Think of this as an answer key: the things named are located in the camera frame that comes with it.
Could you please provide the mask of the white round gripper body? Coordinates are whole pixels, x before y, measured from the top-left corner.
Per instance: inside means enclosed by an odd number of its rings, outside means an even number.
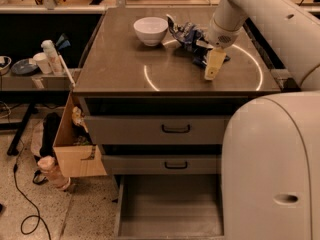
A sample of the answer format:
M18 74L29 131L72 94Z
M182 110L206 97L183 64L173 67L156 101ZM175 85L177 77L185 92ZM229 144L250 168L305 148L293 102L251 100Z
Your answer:
M238 38L240 31L229 31L220 27L215 19L212 18L209 23L207 39L208 42L216 48L228 48Z

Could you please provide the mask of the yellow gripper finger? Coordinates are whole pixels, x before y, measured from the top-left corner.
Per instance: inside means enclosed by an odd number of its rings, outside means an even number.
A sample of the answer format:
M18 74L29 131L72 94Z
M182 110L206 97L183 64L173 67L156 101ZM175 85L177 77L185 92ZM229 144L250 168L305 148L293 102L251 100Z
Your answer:
M226 52L222 48L215 48L207 53L207 65L204 78L212 81L219 73L225 60Z

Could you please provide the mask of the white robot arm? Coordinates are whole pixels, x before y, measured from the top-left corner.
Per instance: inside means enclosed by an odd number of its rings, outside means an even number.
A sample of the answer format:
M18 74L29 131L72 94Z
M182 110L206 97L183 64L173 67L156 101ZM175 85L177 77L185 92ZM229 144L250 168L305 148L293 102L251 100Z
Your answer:
M290 0L220 0L212 45L251 19L299 91L262 96L231 117L221 178L225 240L320 240L320 23Z

